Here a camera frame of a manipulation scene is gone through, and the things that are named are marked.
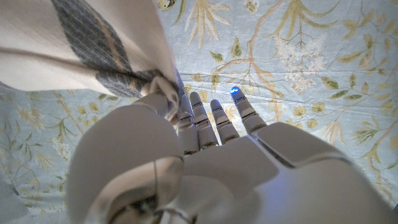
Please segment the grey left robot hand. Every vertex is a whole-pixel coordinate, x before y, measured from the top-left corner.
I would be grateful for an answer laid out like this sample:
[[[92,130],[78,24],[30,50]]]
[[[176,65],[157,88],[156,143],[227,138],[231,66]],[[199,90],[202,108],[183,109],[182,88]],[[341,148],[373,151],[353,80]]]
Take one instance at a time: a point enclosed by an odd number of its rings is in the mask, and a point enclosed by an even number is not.
[[[178,128],[152,93],[93,125],[70,163],[72,223],[396,223],[397,212],[337,148],[266,124],[234,87],[247,135],[220,103],[211,125],[196,93]]]

